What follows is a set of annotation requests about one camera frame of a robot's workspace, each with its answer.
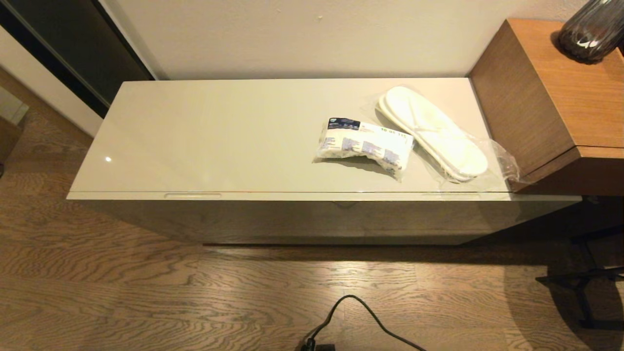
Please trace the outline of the white blue printed plastic packet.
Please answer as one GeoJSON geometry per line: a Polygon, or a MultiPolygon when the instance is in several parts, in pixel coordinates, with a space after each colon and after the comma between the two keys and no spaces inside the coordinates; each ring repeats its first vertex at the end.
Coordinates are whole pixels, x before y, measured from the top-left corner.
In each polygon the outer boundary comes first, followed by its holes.
{"type": "Polygon", "coordinates": [[[351,118],[329,118],[316,159],[366,157],[401,182],[406,173],[414,137],[376,124],[351,118]]]}

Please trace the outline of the white slippers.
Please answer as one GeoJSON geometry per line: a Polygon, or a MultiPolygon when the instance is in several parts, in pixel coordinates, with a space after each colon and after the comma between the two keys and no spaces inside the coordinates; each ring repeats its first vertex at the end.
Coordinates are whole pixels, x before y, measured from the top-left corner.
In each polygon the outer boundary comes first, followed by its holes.
{"type": "Polygon", "coordinates": [[[376,112],[413,137],[415,147],[443,178],[465,184],[482,179],[524,182],[515,157],[490,136],[478,137],[408,86],[376,95],[376,112]]]}

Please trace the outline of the glossy white low cabinet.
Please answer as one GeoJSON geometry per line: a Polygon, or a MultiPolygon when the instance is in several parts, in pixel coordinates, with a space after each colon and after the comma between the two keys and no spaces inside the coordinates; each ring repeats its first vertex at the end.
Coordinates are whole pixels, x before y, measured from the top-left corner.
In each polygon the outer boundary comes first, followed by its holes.
{"type": "Polygon", "coordinates": [[[411,153],[401,181],[367,158],[315,161],[331,117],[392,128],[375,106],[395,86],[418,91],[468,133],[488,137],[466,78],[126,82],[67,197],[375,201],[508,195],[493,154],[486,175],[460,184],[443,180],[419,151],[411,153]]]}

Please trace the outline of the brown wooden side cabinet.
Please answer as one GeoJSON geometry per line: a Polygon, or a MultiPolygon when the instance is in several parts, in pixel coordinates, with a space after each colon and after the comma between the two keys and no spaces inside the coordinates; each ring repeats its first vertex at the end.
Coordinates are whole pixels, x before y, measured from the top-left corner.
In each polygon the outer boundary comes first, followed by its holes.
{"type": "Polygon", "coordinates": [[[624,54],[587,65],[561,22],[509,18],[470,71],[490,135],[518,164],[513,193],[624,197],[624,54]]]}

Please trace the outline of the dark sliding door panel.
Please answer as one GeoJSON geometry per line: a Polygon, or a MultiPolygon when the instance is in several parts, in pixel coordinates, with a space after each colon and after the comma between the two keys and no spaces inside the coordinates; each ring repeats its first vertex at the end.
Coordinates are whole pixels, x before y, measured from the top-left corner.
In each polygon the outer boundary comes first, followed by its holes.
{"type": "Polygon", "coordinates": [[[0,0],[0,27],[101,118],[124,82],[154,80],[100,0],[0,0]]]}

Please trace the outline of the light grey box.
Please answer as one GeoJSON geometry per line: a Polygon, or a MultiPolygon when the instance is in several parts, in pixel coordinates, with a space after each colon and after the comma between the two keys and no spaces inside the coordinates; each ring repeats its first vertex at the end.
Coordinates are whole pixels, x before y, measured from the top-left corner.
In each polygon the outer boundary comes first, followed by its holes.
{"type": "Polygon", "coordinates": [[[22,125],[22,120],[30,107],[22,102],[4,87],[0,87],[0,117],[16,126],[22,125]]]}

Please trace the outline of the dark ribbed glass vase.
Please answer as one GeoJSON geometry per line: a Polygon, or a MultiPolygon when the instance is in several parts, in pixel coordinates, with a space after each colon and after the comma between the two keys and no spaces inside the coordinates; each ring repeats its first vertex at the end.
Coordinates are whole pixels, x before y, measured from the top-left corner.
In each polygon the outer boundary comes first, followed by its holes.
{"type": "Polygon", "coordinates": [[[588,0],[557,34],[568,57],[586,64],[602,61],[624,42],[624,0],[588,0]]]}

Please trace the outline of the black metal frame legs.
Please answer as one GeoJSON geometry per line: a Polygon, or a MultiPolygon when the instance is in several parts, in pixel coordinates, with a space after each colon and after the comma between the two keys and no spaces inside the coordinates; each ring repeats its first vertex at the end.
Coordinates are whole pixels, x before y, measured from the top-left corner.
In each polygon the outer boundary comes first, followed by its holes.
{"type": "Polygon", "coordinates": [[[566,273],[560,275],[548,275],[537,277],[535,280],[540,284],[555,284],[564,289],[573,291],[579,304],[583,318],[579,321],[584,329],[624,331],[624,320],[598,320],[594,317],[590,301],[585,289],[591,281],[597,278],[606,278],[611,282],[624,281],[624,265],[614,268],[604,268],[597,263],[590,249],[590,242],[602,238],[613,237],[624,233],[624,225],[617,225],[607,229],[585,233],[571,237],[570,244],[580,250],[580,255],[587,269],[581,273],[566,273]]]}

